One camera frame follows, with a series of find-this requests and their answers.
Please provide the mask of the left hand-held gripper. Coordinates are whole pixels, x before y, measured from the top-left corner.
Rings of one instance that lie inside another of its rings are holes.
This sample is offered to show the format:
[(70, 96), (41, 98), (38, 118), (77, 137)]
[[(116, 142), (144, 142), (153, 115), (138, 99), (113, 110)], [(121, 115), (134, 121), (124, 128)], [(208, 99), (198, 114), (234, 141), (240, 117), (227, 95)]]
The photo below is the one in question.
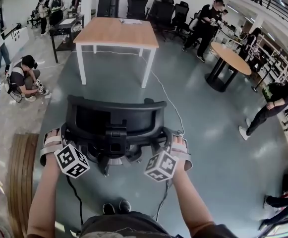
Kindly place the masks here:
[(78, 178), (90, 170), (87, 158), (72, 143), (67, 143), (61, 134), (44, 136), (43, 148), (40, 151), (40, 164), (46, 165), (47, 155), (54, 154), (57, 164), (65, 175)]

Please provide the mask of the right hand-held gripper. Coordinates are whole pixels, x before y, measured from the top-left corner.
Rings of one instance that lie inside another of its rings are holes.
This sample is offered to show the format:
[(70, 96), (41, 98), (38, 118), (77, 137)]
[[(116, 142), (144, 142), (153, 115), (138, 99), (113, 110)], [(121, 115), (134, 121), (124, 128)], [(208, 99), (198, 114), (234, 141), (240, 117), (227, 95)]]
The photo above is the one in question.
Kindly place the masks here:
[(185, 161), (186, 171), (192, 168), (191, 155), (186, 146), (172, 143), (170, 146), (160, 147), (149, 159), (144, 174), (156, 182), (170, 180), (180, 160)]

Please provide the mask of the person's right hand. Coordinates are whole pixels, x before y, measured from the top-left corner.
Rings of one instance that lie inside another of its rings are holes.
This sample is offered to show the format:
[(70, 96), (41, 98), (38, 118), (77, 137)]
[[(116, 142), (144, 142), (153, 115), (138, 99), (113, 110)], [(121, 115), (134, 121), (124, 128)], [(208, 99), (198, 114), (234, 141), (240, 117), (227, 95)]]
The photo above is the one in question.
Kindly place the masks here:
[(180, 144), (186, 147), (186, 142), (180, 135), (173, 135), (173, 144)]

